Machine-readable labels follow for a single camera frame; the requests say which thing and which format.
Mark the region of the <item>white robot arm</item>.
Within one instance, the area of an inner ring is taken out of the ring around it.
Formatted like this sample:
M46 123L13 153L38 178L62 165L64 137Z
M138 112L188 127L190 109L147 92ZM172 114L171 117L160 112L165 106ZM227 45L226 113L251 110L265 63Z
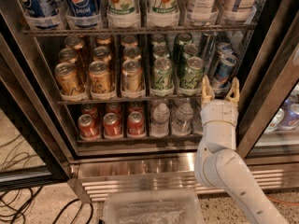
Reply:
M194 175L208 188L223 189L239 205L251 224L288 224L263 193L243 159L236 153L239 80L234 78L227 95L217 99L202 80L203 136L197 148Z

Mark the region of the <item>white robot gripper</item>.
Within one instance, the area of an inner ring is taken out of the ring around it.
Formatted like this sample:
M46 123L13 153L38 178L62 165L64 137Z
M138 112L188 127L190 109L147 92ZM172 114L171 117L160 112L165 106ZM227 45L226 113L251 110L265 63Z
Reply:
M201 97L201 120L202 126L206 127L209 123L237 125L238 102L239 102L239 80L234 77L231 88L225 96L225 100L215 99L215 93L209 83L207 75L202 79Z

